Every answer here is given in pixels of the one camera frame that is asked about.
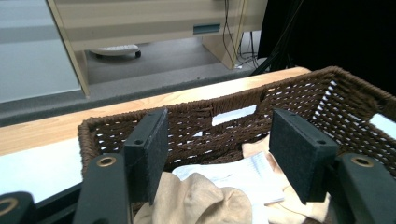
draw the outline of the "gray wall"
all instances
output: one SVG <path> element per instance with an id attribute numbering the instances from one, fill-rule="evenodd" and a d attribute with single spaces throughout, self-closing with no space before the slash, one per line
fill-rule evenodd
<path id="1" fill-rule="evenodd" d="M 0 103 L 78 90 L 45 0 L 0 0 Z"/>

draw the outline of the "white surface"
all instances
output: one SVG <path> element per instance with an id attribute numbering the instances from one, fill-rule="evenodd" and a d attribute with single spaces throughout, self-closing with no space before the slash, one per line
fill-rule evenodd
<path id="1" fill-rule="evenodd" d="M 79 91 L 45 0 L 0 0 L 0 103 Z"/>
<path id="2" fill-rule="evenodd" d="M 28 191 L 38 203 L 81 182 L 77 138 L 0 157 L 0 195 Z"/>
<path id="3" fill-rule="evenodd" d="M 381 114 L 375 114 L 371 119 L 370 123 L 374 124 L 374 126 L 386 133 L 393 139 L 396 139 L 396 123 L 384 117 Z"/>
<path id="4" fill-rule="evenodd" d="M 251 115 L 254 113 L 254 111 L 256 110 L 255 105 L 251 105 L 242 109 L 237 109 L 237 110 L 233 110 L 233 111 L 229 111 L 223 114 L 219 114 L 216 115 L 215 117 L 213 117 L 212 120 L 212 125 L 216 126 L 218 124 L 221 123 L 225 123 L 227 121 L 233 120 L 233 119 L 239 119 L 242 117 L 245 117 L 247 115 Z"/>

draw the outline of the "wicker basket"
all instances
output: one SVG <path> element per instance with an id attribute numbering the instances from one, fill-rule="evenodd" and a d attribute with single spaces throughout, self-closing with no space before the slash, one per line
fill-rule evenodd
<path id="1" fill-rule="evenodd" d="M 251 105 L 257 106 L 254 114 L 212 126 L 214 116 Z M 396 98 L 337 67 L 167 108 L 170 150 L 165 171 L 185 164 L 242 159 L 243 143 L 255 142 L 269 133 L 272 108 L 285 108 L 339 143 L 340 154 L 355 152 L 373 157 L 396 176 L 396 141 L 369 122 L 376 113 L 396 120 Z M 94 157 L 120 151 L 148 111 L 84 120 L 78 127 L 83 173 Z"/>

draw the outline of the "tan fabric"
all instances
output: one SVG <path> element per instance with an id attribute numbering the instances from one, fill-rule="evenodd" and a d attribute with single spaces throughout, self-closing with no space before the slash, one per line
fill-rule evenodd
<path id="1" fill-rule="evenodd" d="M 145 203 L 134 223 L 251 223 L 251 213 L 250 200 L 239 189 L 220 189 L 199 174 L 180 181 L 163 173 L 154 204 Z"/>
<path id="2" fill-rule="evenodd" d="M 289 183 L 282 169 L 277 164 L 273 155 L 269 152 L 269 135 L 262 140 L 242 145 L 244 158 L 253 156 L 259 152 L 265 153 L 265 158 L 269 161 L 276 178 L 285 193 L 285 200 L 280 203 L 265 205 L 268 211 L 268 221 L 270 223 L 303 223 L 307 217 L 323 222 L 327 215 L 330 195 L 327 194 L 324 203 L 302 204 L 297 193 Z"/>

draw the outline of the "black object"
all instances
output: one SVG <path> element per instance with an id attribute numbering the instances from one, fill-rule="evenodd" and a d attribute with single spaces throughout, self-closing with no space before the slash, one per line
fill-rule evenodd
<path id="1" fill-rule="evenodd" d="M 157 110 L 143 117 L 121 151 L 132 203 L 154 202 L 169 149 L 167 112 Z"/>
<path id="2" fill-rule="evenodd" d="M 94 158 L 82 182 L 73 223 L 132 223 L 125 175 L 120 154 Z"/>
<path id="3" fill-rule="evenodd" d="M 289 43 L 303 2 L 304 0 L 268 1 L 258 54 L 258 58 L 267 59 L 253 71 L 252 76 L 265 73 L 268 68 L 270 72 L 274 72 L 294 67 L 289 54 Z"/>
<path id="4" fill-rule="evenodd" d="M 300 116 L 275 109 L 270 148 L 301 202 L 323 202 L 327 190 L 321 183 L 338 145 Z"/>
<path id="5" fill-rule="evenodd" d="M 337 185 L 326 185 L 335 223 L 396 223 L 396 181 L 381 163 L 348 153 L 328 170 L 328 180 L 338 179 Z"/>
<path id="6" fill-rule="evenodd" d="M 120 154 L 90 162 L 82 185 L 38 204 L 27 192 L 1 195 L 0 223 L 132 223 L 131 203 L 155 198 L 168 152 L 167 122 L 167 109 L 149 112 Z"/>
<path id="7" fill-rule="evenodd" d="M 396 181 L 378 161 L 355 153 L 335 159 L 332 139 L 281 109 L 274 110 L 270 148 L 302 203 L 331 194 L 332 223 L 396 222 Z"/>
<path id="8" fill-rule="evenodd" d="M 291 1 L 269 0 L 259 58 L 271 58 Z M 304 0 L 287 53 L 298 66 L 318 70 L 336 65 L 396 95 L 395 27 L 396 1 Z"/>

